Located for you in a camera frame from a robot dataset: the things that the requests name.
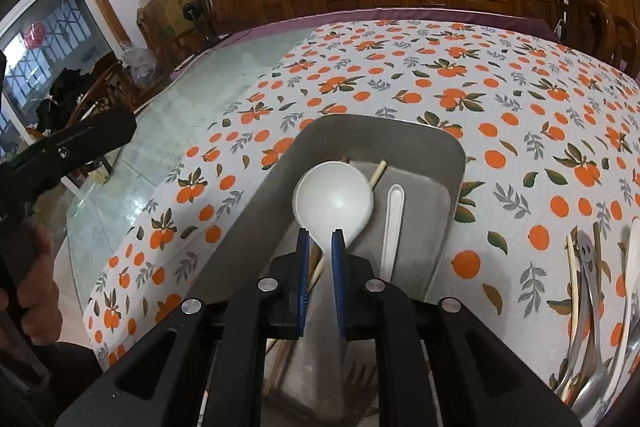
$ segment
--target plastic bag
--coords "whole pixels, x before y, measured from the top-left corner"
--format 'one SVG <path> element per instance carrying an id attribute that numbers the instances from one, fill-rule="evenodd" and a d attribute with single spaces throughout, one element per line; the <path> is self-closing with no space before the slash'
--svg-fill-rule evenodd
<path id="1" fill-rule="evenodd" d="M 122 61 L 131 68 L 131 80 L 136 87 L 144 89 L 156 78 L 159 63 L 152 51 L 138 48 L 130 42 L 123 42 Z"/>

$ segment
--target cardboard box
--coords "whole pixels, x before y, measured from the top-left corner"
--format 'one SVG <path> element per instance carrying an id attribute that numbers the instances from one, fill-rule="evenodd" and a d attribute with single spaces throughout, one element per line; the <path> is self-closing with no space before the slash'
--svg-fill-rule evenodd
<path id="1" fill-rule="evenodd" d="M 191 30 L 193 22 L 184 18 L 182 7 L 195 0 L 151 0 L 142 9 L 142 15 L 152 29 L 156 41 L 164 41 Z"/>

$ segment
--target silver screw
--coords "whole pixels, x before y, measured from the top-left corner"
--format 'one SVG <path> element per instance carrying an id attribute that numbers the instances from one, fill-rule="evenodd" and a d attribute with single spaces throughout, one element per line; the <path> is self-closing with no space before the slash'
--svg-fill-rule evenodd
<path id="1" fill-rule="evenodd" d="M 267 277 L 266 279 L 260 279 L 258 281 L 258 288 L 263 292 L 272 292 L 278 287 L 278 281 Z"/>
<path id="2" fill-rule="evenodd" d="M 182 303 L 182 311 L 187 315 L 198 313 L 202 308 L 202 303 L 197 299 L 187 299 Z"/>
<path id="3" fill-rule="evenodd" d="M 382 290 L 385 289 L 385 283 L 380 279 L 369 279 L 364 284 L 364 287 L 372 293 L 378 293 L 382 292 Z"/>
<path id="4" fill-rule="evenodd" d="M 447 297 L 440 304 L 442 309 L 449 313 L 458 313 L 462 309 L 462 304 L 458 299 L 454 299 L 453 297 Z"/>

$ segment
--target floral tablecloth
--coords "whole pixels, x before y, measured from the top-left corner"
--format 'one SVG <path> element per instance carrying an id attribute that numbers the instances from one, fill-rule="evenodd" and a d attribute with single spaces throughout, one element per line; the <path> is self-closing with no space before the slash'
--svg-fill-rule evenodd
<path id="1" fill-rule="evenodd" d="M 300 130 L 353 112 L 460 140 L 465 183 L 429 299 L 460 298 L 550 385 L 568 348 L 565 237 L 598 221 L 607 360 L 622 331 L 622 230 L 640 214 L 638 95 L 594 58 L 511 31 L 407 20 L 319 27 L 186 144 L 114 252 L 84 311 L 98 359 L 116 362 L 181 302 Z"/>

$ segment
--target red lantern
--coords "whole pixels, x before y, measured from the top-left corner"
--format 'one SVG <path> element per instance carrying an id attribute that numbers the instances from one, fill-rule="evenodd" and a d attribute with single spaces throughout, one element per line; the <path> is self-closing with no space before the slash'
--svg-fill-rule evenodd
<path id="1" fill-rule="evenodd" d="M 28 50 L 36 50 L 42 45 L 47 29 L 41 22 L 33 23 L 23 36 L 24 47 Z"/>

